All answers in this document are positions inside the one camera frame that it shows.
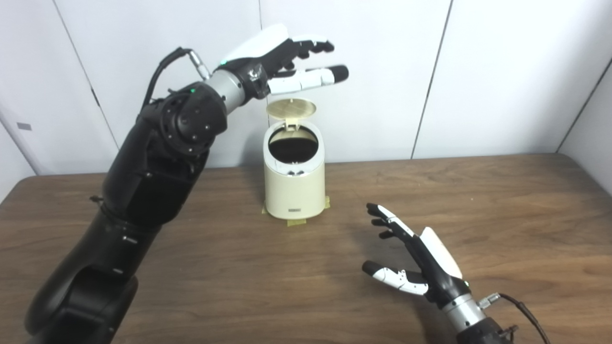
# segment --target black robotic arm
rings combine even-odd
[[[181,210],[215,137],[227,129],[227,115],[252,98],[345,80],[343,65],[292,70],[295,57],[333,49],[326,39],[290,39],[276,25],[244,43],[212,74],[193,50],[169,54],[108,171],[98,213],[30,305],[29,343],[110,343],[138,288],[138,266],[162,225]],[[162,70],[182,56],[189,56],[203,81],[151,102]],[[290,82],[274,86],[275,78]]]

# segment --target table surface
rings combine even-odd
[[[434,228],[475,297],[524,301],[554,344],[612,339],[612,198],[560,154],[335,163],[331,208],[305,225],[262,215],[263,171],[205,170],[157,236],[113,343],[454,343],[422,297],[361,271],[415,269],[378,239],[365,203]],[[0,206],[0,342],[23,343],[26,308],[96,213],[103,174],[20,182]],[[487,309],[540,343],[511,304]]]

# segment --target trash can lid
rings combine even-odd
[[[315,111],[315,104],[299,98],[277,100],[266,107],[266,112],[270,117],[281,121],[307,118],[315,113]]]

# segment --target black cable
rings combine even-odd
[[[144,96],[142,108],[147,106],[149,102],[151,101],[151,97],[153,96],[153,91],[155,90],[155,84],[157,84],[157,79],[159,79],[159,76],[162,74],[162,71],[166,69],[166,67],[168,67],[175,60],[189,54],[190,51],[191,49],[183,49],[181,47],[178,47],[176,48],[176,50],[168,54],[168,56],[163,58],[161,62],[159,62],[159,65],[157,66],[157,69],[155,69],[155,73],[153,73],[153,77],[151,77],[151,81],[149,82],[149,87],[147,88],[147,93]]]
[[[515,306],[517,306],[518,310],[521,311],[522,314],[525,315],[525,317],[527,317],[527,319],[529,319],[529,321],[531,322],[531,324],[533,324],[533,326],[535,326],[535,329],[537,329],[537,332],[540,334],[540,336],[542,337],[542,340],[544,340],[545,344],[550,344],[550,340],[548,339],[548,337],[546,336],[546,333],[544,332],[544,329],[542,329],[542,327],[540,326],[540,324],[537,322],[537,319],[534,317],[534,315],[529,311],[529,309],[527,309],[527,306],[525,306],[524,303],[520,302],[519,300],[515,299],[512,296],[508,296],[506,294],[499,294],[500,297],[503,297],[504,299],[512,302]]]

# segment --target cream trash can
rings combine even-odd
[[[264,137],[266,210],[285,220],[307,219],[325,208],[325,149],[321,132],[304,121],[316,111],[304,99],[269,104],[272,124]]]

